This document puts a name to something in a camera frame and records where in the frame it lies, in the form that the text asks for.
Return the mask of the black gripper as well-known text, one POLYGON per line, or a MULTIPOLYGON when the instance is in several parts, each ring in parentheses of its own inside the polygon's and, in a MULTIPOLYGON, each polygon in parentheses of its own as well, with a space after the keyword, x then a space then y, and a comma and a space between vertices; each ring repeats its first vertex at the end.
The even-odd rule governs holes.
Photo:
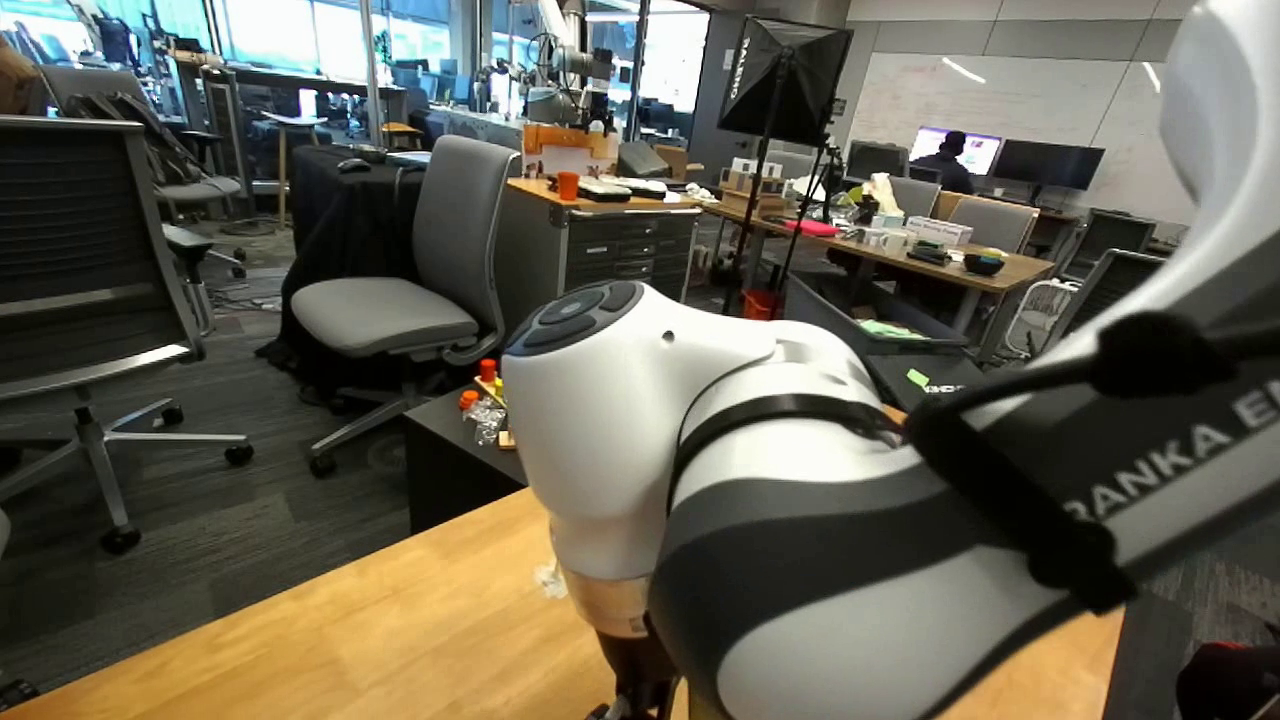
POLYGON ((656 635, 599 635, 599 651, 613 669, 613 696, 583 720, 673 720, 681 672, 656 635))

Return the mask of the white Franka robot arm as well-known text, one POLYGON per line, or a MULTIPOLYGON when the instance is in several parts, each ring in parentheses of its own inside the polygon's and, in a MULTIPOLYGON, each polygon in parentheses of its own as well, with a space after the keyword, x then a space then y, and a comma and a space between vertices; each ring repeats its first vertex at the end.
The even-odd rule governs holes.
POLYGON ((555 562, 633 708, 938 720, 1280 493, 1280 0, 1191 0, 1176 251, 1045 355, 884 407, 808 318, 596 280, 499 361, 555 562))

